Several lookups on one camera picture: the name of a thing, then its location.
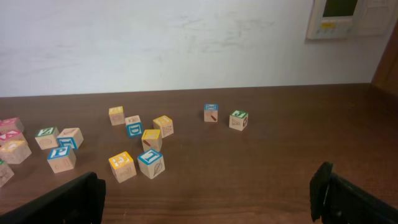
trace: wall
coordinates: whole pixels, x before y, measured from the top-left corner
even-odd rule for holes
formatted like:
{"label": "wall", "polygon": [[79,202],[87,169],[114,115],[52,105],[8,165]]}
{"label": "wall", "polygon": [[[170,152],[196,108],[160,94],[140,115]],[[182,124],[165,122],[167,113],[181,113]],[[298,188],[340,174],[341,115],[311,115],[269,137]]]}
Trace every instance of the wall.
{"label": "wall", "polygon": [[370,82],[389,35],[305,41],[312,0],[3,0],[0,96]]}

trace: black object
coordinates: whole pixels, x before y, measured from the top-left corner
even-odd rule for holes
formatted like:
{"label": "black object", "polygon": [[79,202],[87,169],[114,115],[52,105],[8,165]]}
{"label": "black object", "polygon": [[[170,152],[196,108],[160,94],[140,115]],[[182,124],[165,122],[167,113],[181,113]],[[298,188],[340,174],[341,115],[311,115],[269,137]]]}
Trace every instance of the black object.
{"label": "black object", "polygon": [[398,223],[398,211],[331,172],[324,162],[310,182],[312,221],[324,224]]}
{"label": "black object", "polygon": [[101,223],[105,193],[105,180],[88,172],[2,215],[0,223]]}

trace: green screen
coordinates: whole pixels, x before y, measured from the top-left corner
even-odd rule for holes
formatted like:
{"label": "green screen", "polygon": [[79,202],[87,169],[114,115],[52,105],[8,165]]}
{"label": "green screen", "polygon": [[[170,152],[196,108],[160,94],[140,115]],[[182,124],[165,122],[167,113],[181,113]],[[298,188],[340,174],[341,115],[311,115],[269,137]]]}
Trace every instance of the green screen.
{"label": "green screen", "polygon": [[327,0],[323,17],[353,16],[358,0]]}

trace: alphabet block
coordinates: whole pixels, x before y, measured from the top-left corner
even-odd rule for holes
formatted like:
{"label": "alphabet block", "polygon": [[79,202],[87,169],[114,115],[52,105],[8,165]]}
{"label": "alphabet block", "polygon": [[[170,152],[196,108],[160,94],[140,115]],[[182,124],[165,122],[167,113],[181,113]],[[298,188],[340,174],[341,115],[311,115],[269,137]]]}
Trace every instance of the alphabet block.
{"label": "alphabet block", "polygon": [[127,152],[122,152],[109,158],[109,163],[111,164],[112,173],[119,183],[137,175],[134,161]]}
{"label": "alphabet block", "polygon": [[205,105],[205,122],[217,122],[218,121],[218,105],[206,104]]}
{"label": "alphabet block", "polygon": [[20,131],[15,129],[0,135],[0,146],[5,145],[9,141],[26,141],[26,139]]}
{"label": "alphabet block", "polygon": [[60,147],[70,146],[72,149],[78,149],[83,140],[80,128],[65,128],[57,137]]}
{"label": "alphabet block", "polygon": [[0,160],[0,187],[14,176],[14,172],[8,166],[6,161]]}
{"label": "alphabet block", "polygon": [[173,121],[166,115],[154,120],[154,129],[159,129],[162,138],[174,133]]}
{"label": "alphabet block", "polygon": [[47,158],[54,173],[59,173],[75,168],[76,155],[70,146],[51,149]]}
{"label": "alphabet block", "polygon": [[234,111],[229,116],[229,127],[243,131],[243,129],[248,125],[249,113],[244,111]]}
{"label": "alphabet block", "polygon": [[36,134],[36,141],[41,149],[58,147],[57,136],[60,134],[57,127],[41,129]]}
{"label": "alphabet block", "polygon": [[20,164],[31,154],[26,141],[9,141],[0,148],[0,158],[8,164]]}
{"label": "alphabet block", "polygon": [[138,157],[139,169],[150,179],[157,177],[165,170],[163,155],[154,149],[142,153]]}
{"label": "alphabet block", "polygon": [[8,131],[11,130],[19,130],[20,132],[24,132],[24,126],[19,118],[11,118],[5,119],[4,121],[0,122],[0,133],[6,134]]}
{"label": "alphabet block", "polygon": [[160,137],[159,129],[145,130],[141,141],[144,151],[148,151],[153,148],[160,152],[160,148],[162,147],[162,138]]}
{"label": "alphabet block", "polygon": [[109,118],[111,119],[111,123],[113,126],[119,125],[119,124],[124,124],[123,107],[118,106],[115,108],[110,108],[109,109]]}
{"label": "alphabet block", "polygon": [[126,118],[125,122],[126,122],[127,135],[129,136],[129,138],[140,136],[144,131],[144,128],[142,128],[141,120],[139,119],[138,115]]}

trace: wooden table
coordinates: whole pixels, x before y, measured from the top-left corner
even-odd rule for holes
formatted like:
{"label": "wooden table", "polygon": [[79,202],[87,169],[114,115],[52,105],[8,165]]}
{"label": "wooden table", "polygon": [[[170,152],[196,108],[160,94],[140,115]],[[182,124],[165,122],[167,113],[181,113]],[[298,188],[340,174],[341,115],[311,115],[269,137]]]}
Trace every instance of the wooden table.
{"label": "wooden table", "polygon": [[[0,213],[17,208],[85,172],[107,185],[103,223],[310,223],[309,181],[323,161],[334,171],[398,207],[398,117],[368,85],[285,86],[0,98],[0,119],[18,116],[32,155],[12,165],[0,189]],[[203,105],[218,103],[219,122],[203,122]],[[111,126],[108,108],[124,106],[144,128],[161,115],[175,133],[163,141],[165,172],[119,184],[108,158],[141,140]],[[248,127],[228,127],[233,110]],[[79,127],[84,142],[73,170],[54,174],[41,128]]]}

